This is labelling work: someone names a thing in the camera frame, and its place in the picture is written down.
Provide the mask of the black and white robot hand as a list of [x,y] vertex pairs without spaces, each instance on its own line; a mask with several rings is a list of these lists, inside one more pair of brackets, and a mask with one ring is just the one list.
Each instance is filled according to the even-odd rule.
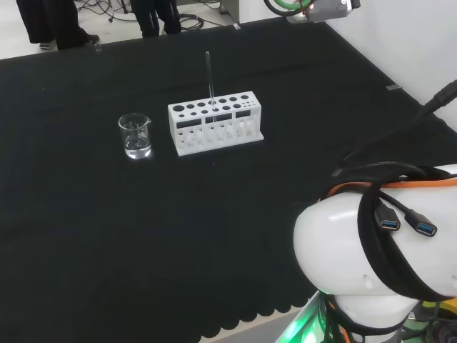
[[354,9],[361,7],[360,0],[318,0],[312,1],[305,11],[294,16],[288,16],[287,20],[293,24],[316,23],[330,19],[347,17]]

